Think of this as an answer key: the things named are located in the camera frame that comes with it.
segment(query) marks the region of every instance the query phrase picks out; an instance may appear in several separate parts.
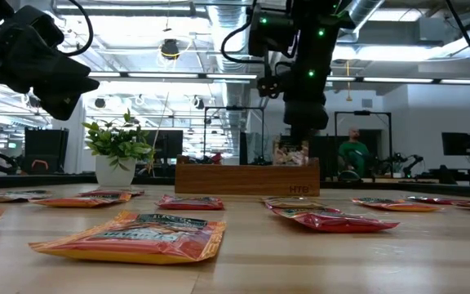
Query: ceiling duct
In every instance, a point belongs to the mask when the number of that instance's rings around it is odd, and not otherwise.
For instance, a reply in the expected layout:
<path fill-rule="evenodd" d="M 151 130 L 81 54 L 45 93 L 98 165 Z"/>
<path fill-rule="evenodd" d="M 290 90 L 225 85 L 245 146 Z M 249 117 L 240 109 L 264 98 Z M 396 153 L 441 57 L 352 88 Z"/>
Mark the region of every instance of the ceiling duct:
<path fill-rule="evenodd" d="M 349 16 L 357 26 L 355 29 L 341 29 L 338 42 L 356 42 L 358 32 L 385 0 L 354 0 L 348 6 Z"/>
<path fill-rule="evenodd" d="M 207 11 L 212 23 L 213 46 L 216 51 L 220 51 L 224 38 L 226 38 L 229 33 L 242 27 L 246 23 L 246 7 L 230 5 L 208 6 Z M 245 49 L 247 49 L 247 34 L 247 30 L 245 30 L 233 36 L 233 38 L 231 38 L 226 44 L 226 51 L 244 53 Z M 244 73 L 247 71 L 247 65 L 233 63 L 226 60 L 222 55 L 217 55 L 215 58 L 217 59 L 217 66 L 221 73 Z M 225 106 L 245 106 L 243 102 L 245 100 L 245 95 L 249 95 L 249 91 L 247 90 L 248 87 L 249 86 L 246 84 L 227 83 L 226 88 L 224 89 L 225 93 L 223 93 Z M 228 127 L 232 130 L 236 129 L 236 131 L 232 131 L 231 135 L 233 141 L 233 153 L 234 155 L 238 155 L 241 115 L 240 113 L 237 114 L 232 111 L 228 111 L 227 116 L 229 124 Z M 247 113 L 243 114 L 243 118 L 247 118 Z"/>

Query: computer monitor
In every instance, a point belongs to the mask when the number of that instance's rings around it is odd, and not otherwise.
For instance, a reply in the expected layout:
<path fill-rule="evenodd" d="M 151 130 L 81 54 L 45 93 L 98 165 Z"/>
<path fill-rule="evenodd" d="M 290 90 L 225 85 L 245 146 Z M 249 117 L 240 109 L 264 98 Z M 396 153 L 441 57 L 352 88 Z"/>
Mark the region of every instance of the computer monitor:
<path fill-rule="evenodd" d="M 146 143 L 153 145 L 157 131 L 150 131 Z M 183 153 L 183 131 L 160 130 L 155 143 L 155 158 L 177 158 Z"/>
<path fill-rule="evenodd" d="M 470 134 L 457 132 L 442 132 L 441 142 L 444 155 L 470 156 Z"/>

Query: ceiling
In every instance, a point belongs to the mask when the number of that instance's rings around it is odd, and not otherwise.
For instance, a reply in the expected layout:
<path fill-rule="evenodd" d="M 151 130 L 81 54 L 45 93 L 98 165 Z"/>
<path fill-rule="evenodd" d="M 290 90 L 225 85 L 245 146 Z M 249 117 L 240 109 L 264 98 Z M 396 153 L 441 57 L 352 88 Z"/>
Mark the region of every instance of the ceiling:
<path fill-rule="evenodd" d="M 66 0 L 9 1 L 14 7 L 34 5 L 55 17 L 63 30 L 65 42 L 61 51 L 73 51 L 87 40 L 87 27 L 76 7 Z M 95 30 L 92 47 L 75 60 L 94 71 L 146 71 L 180 73 L 254 73 L 263 74 L 261 66 L 235 66 L 223 60 L 219 45 L 224 36 L 244 21 L 244 4 L 250 1 L 197 0 L 190 12 L 190 2 L 168 1 L 79 1 L 91 15 Z M 283 6 L 286 0 L 263 0 L 263 5 Z M 470 21 L 470 0 L 454 0 L 466 24 Z M 216 6 L 215 4 L 232 4 Z M 450 19 L 444 2 L 420 0 L 386 0 L 372 14 L 357 34 L 355 42 L 337 44 L 333 55 L 335 75 L 371 77 L 448 77 L 470 78 L 470 50 Z M 161 55 L 165 39 L 175 39 L 180 50 L 176 60 Z M 231 40 L 229 51 L 239 58 L 251 58 L 247 34 Z M 278 54 L 272 62 L 287 60 Z M 328 91 L 346 89 L 346 82 L 333 82 Z M 374 90 L 377 95 L 391 91 L 396 85 L 353 84 L 353 90 Z M 144 127 L 194 129 L 185 149 L 196 152 L 202 147 L 201 128 L 205 106 L 250 105 L 248 85 L 240 83 L 164 83 L 102 82 L 100 89 L 85 94 L 87 115 L 94 119 L 117 117 L 126 109 L 140 118 Z M 97 108 L 96 99 L 106 106 Z M 0 128 L 12 130 L 24 126 L 49 127 L 50 117 L 30 103 L 35 98 L 15 94 L 0 87 Z M 238 130 L 246 125 L 244 112 L 220 110 L 215 114 L 212 131 L 222 133 L 219 144 L 209 144 L 211 151 L 238 153 Z"/>

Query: printed label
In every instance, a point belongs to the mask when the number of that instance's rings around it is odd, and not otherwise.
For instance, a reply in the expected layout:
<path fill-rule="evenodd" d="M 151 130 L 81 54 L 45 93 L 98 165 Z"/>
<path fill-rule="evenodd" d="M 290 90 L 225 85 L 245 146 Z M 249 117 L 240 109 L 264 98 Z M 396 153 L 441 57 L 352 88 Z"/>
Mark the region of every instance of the printed label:
<path fill-rule="evenodd" d="M 129 229 L 124 231 L 108 231 L 101 234 L 97 234 L 92 238 L 127 238 L 132 240 L 154 240 L 154 241 L 165 241 L 174 242 L 176 241 L 183 232 L 176 232 L 173 234 L 163 234 L 153 229 Z"/>
<path fill-rule="evenodd" d="M 381 199 L 381 198 L 359 198 L 358 200 L 365 203 L 395 203 L 391 199 Z"/>
<path fill-rule="evenodd" d="M 345 217 L 345 218 L 351 218 L 351 219 L 361 219 L 361 216 L 350 216 L 342 213 L 334 213 L 334 212 L 320 212 L 316 213 L 318 216 L 331 216 L 331 217 Z"/>
<path fill-rule="evenodd" d="M 138 215 L 135 221 L 138 222 L 153 222 L 163 225 L 171 225 L 176 227 L 187 227 L 187 228 L 204 228 L 208 222 L 206 220 L 196 220 L 196 219 L 189 219 L 184 217 L 178 216 L 169 216 L 169 215 L 162 215 L 162 214 L 141 214 Z"/>
<path fill-rule="evenodd" d="M 120 194 L 94 194 L 94 195 L 87 195 L 91 198 L 105 198 L 105 199 L 112 199 L 118 200 L 121 195 Z"/>

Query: desk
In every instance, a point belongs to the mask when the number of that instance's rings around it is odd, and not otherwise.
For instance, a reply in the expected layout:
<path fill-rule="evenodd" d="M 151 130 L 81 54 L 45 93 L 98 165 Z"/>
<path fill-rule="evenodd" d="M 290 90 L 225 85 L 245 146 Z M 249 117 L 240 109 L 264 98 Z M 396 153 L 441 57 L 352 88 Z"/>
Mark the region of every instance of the desk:
<path fill-rule="evenodd" d="M 61 195 L 96 185 L 42 187 Z M 0 294 L 357 294 L 470 292 L 470 211 L 382 212 L 352 197 L 400 198 L 409 193 L 321 191 L 331 207 L 401 224 L 378 234 L 319 234 L 267 211 L 256 196 L 221 196 L 221 212 L 168 211 L 226 221 L 219 255 L 190 265 L 129 265 L 71 261 L 33 252 L 47 241 L 99 225 L 123 209 L 153 212 L 170 186 L 136 186 L 148 196 L 98 209 L 0 204 Z"/>

